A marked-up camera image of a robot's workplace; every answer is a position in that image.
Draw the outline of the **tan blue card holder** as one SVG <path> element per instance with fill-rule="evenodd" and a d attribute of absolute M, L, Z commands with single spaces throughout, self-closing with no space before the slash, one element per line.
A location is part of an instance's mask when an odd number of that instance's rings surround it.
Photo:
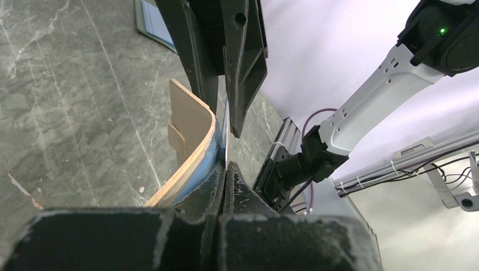
<path fill-rule="evenodd" d="M 221 152 L 221 131 L 210 107 L 175 79 L 169 81 L 171 114 L 168 142 L 175 150 L 177 170 L 145 203 L 170 207 L 204 182 Z"/>

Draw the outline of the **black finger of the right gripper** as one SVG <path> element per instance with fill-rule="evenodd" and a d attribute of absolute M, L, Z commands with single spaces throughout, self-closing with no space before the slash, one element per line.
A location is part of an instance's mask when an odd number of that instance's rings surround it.
<path fill-rule="evenodd" d="M 224 44 L 220 1 L 158 0 L 155 3 L 191 91 L 216 112 L 219 76 L 223 71 L 220 47 Z"/>

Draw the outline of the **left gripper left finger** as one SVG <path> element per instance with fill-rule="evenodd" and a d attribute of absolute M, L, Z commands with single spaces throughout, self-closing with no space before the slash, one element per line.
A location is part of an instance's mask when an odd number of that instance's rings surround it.
<path fill-rule="evenodd" d="M 173 207 L 47 209 L 32 218 L 2 270 L 214 270 L 225 165 Z"/>

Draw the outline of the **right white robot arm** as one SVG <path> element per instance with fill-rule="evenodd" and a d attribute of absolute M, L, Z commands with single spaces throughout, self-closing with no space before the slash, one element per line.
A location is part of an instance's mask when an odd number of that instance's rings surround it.
<path fill-rule="evenodd" d="M 302 121 L 336 93 L 306 173 L 329 177 L 414 95 L 478 66 L 477 1 L 157 1 L 192 91 L 216 104 L 223 76 L 240 137 L 259 90 Z"/>

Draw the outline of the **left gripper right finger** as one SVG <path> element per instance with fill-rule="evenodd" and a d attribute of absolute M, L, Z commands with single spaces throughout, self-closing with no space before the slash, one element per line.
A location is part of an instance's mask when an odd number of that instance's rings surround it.
<path fill-rule="evenodd" d="M 382 270 L 377 240 L 358 218 L 279 214 L 228 165 L 219 217 L 220 270 Z"/>

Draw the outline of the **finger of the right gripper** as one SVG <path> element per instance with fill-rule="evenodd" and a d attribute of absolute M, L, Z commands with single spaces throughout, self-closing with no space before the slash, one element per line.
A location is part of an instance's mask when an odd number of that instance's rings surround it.
<path fill-rule="evenodd" d="M 240 138 L 247 111 L 267 76 L 268 47 L 260 1 L 221 1 L 230 131 Z"/>

